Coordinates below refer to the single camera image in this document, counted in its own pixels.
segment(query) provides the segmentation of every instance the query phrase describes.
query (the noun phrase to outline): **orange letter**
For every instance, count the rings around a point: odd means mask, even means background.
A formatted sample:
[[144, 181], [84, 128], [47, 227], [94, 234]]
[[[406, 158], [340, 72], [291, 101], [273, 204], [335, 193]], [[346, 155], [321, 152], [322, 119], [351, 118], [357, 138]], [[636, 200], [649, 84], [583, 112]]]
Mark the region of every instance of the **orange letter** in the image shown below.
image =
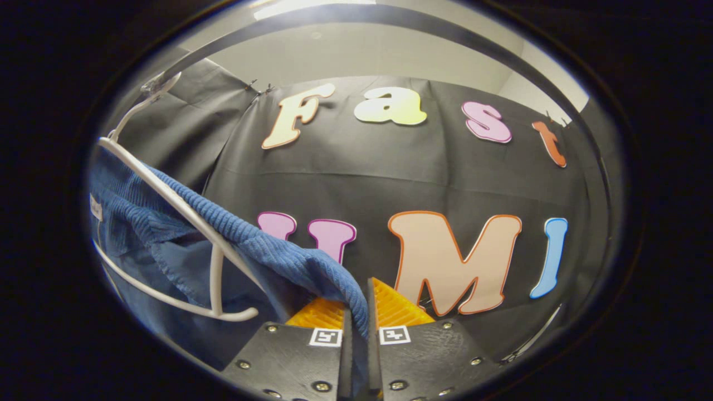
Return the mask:
[[503, 287], [521, 228], [520, 218], [513, 215], [491, 217], [463, 259], [443, 215], [426, 211], [396, 214], [389, 220], [389, 230], [401, 239], [395, 288], [418, 305], [426, 283], [436, 314], [443, 316], [475, 283], [458, 311], [469, 315], [493, 309], [505, 299]]
[[552, 158], [555, 164], [562, 168], [566, 167], [567, 161], [565, 160], [565, 156], [560, 154], [560, 151], [557, 150], [557, 146], [555, 145], [555, 143], [557, 143], [557, 137], [555, 134], [552, 133], [552, 131], [550, 131], [550, 129], [547, 128], [545, 123], [542, 121], [533, 123], [533, 128], [540, 132], [542, 142], [545, 143], [545, 149], [547, 149], [547, 153], [550, 155], [550, 158]]
[[319, 101], [315, 98], [309, 99], [304, 105], [304, 98], [310, 96], [321, 96], [328, 98], [334, 93], [335, 87], [331, 83], [326, 83], [306, 92], [284, 98], [279, 103], [279, 115], [272, 127], [270, 135], [262, 142], [263, 149], [276, 148], [293, 142], [299, 136], [299, 130], [294, 127], [297, 117], [302, 118], [302, 123], [309, 123], [317, 113]]

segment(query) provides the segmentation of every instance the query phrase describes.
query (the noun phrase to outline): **pink letter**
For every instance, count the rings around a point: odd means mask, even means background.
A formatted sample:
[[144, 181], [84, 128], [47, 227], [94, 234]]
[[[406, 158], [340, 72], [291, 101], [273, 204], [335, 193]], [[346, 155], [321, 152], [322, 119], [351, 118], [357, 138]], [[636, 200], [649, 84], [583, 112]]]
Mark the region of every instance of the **pink letter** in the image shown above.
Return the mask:
[[339, 220], [312, 220], [307, 230], [317, 240], [317, 249], [326, 252], [340, 265], [344, 256], [344, 246], [357, 239], [357, 229]]
[[478, 138], [500, 143], [510, 142], [513, 138], [508, 127], [500, 121], [500, 113], [492, 106], [467, 101], [461, 109], [468, 117], [466, 126]]
[[297, 221], [290, 215], [278, 212], [263, 212], [257, 215], [260, 230], [281, 240], [287, 240], [297, 229]]

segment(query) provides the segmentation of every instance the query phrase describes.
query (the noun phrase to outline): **fisheye lens view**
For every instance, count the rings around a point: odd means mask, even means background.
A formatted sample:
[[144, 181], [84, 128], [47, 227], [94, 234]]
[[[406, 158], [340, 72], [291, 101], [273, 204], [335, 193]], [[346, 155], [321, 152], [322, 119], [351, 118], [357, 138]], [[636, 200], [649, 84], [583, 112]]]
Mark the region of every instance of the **fisheye lens view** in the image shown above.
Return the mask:
[[93, 265], [242, 395], [477, 395], [603, 302], [639, 235], [627, 133], [550, 49], [458, 1], [224, 7], [111, 94]]

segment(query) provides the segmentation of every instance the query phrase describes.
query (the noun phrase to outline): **orange gripper pad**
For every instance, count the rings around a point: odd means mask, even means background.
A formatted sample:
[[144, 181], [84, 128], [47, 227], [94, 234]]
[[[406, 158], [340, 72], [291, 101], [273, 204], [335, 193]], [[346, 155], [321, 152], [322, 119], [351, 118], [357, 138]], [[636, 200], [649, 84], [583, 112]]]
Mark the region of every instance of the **orange gripper pad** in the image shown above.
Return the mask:
[[343, 303], [316, 298], [292, 316], [286, 324], [301, 328], [341, 329], [343, 320]]
[[372, 278], [376, 298], [376, 328], [413, 326], [435, 320], [387, 284]]

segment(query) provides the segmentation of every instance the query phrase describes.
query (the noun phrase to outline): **clothing tag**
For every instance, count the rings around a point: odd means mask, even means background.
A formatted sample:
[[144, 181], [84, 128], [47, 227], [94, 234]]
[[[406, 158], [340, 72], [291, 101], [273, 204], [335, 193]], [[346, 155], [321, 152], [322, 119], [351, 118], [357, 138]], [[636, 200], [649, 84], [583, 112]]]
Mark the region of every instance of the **clothing tag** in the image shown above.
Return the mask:
[[102, 221], [101, 205], [97, 203], [91, 194], [89, 194], [89, 204], [91, 205], [91, 214], [93, 214], [97, 220]]

